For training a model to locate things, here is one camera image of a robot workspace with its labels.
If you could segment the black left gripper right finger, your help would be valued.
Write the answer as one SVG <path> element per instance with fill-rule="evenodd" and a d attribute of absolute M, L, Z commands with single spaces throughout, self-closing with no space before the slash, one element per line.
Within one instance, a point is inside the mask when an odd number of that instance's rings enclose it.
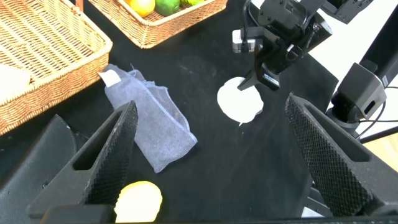
<path fill-rule="evenodd" d="M 289 94 L 288 124 L 315 185 L 337 217 L 397 214 L 397 172 L 309 101 Z"/>

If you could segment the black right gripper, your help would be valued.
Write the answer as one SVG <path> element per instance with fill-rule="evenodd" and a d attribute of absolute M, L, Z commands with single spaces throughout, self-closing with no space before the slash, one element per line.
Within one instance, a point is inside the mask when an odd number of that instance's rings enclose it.
<path fill-rule="evenodd" d="M 255 70 L 247 73 L 238 85 L 238 90 L 246 90 L 258 83 L 271 90 L 278 90 L 280 88 L 279 75 L 307 54 L 306 51 L 297 54 L 296 50 L 300 48 L 290 46 L 287 49 L 271 49 L 270 47 L 258 49 L 255 55 Z"/>

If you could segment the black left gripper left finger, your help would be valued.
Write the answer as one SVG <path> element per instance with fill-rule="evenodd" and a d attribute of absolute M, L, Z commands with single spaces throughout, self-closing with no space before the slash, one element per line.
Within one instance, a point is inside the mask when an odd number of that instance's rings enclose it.
<path fill-rule="evenodd" d="M 114 111 L 27 207 L 29 218 L 62 205 L 114 205 L 126 183 L 137 122 L 133 101 Z"/>

